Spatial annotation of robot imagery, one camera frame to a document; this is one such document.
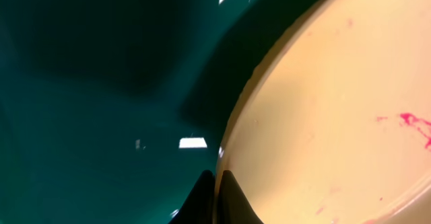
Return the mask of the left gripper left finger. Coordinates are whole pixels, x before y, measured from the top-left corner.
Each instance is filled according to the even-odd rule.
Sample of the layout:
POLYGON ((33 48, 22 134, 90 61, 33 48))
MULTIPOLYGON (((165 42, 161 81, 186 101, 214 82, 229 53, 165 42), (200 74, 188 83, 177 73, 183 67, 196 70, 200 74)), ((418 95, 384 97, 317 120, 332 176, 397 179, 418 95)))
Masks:
POLYGON ((169 224, 212 224, 215 182, 210 170, 203 171, 169 224))

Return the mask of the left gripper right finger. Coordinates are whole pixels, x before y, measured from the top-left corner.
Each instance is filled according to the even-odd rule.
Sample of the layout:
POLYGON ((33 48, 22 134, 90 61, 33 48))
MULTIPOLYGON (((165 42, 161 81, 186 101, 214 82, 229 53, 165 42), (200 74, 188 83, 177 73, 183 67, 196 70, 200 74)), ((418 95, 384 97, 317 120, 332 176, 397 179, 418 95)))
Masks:
POLYGON ((223 171, 220 182, 217 224, 263 224, 230 170, 223 171))

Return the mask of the yellow-green plate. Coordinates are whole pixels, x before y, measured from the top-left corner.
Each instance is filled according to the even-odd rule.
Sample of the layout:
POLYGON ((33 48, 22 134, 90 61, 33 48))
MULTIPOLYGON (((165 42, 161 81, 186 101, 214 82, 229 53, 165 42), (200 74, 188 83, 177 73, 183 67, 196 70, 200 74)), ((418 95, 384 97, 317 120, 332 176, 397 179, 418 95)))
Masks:
POLYGON ((430 222, 430 0, 318 0, 220 147, 264 223, 430 222))

